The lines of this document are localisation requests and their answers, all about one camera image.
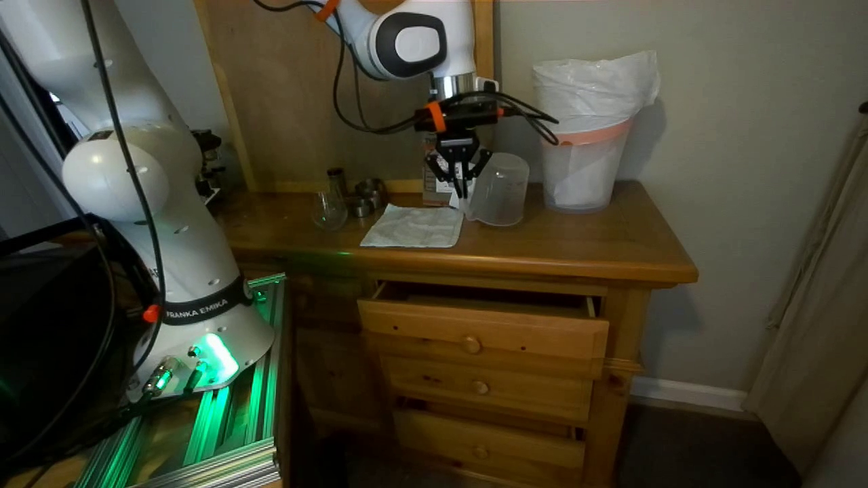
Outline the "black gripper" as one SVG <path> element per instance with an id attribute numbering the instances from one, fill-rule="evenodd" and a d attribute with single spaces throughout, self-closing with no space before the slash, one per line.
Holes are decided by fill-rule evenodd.
<path id="1" fill-rule="evenodd" d="M 472 182 L 482 174 L 491 151 L 478 129 L 505 117 L 494 87 L 460 92 L 445 101 L 430 97 L 414 111 L 414 129 L 428 136 L 426 165 L 436 182 L 452 189 L 445 162 L 457 162 L 457 199 L 467 199 Z"/>

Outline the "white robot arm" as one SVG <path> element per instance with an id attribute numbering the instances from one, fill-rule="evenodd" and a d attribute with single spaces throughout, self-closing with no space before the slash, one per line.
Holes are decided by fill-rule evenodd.
<path id="1" fill-rule="evenodd" d="M 296 0 L 353 48 L 375 79 L 434 82 L 423 129 L 475 92 L 472 0 Z M 194 189 L 200 148 L 147 68 L 114 0 L 0 0 L 2 32 L 25 70 L 72 113 L 83 139 L 63 159 L 63 186 L 112 223 L 151 269 L 156 303 L 132 352 L 131 397 L 163 398 L 228 386 L 274 334 L 249 307 L 234 251 Z"/>

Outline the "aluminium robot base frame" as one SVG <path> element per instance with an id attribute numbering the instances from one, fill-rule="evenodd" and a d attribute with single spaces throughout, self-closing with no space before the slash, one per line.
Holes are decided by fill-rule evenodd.
<path id="1" fill-rule="evenodd" d="M 49 488 L 278 488 L 278 348 L 228 388 L 132 417 Z"/>

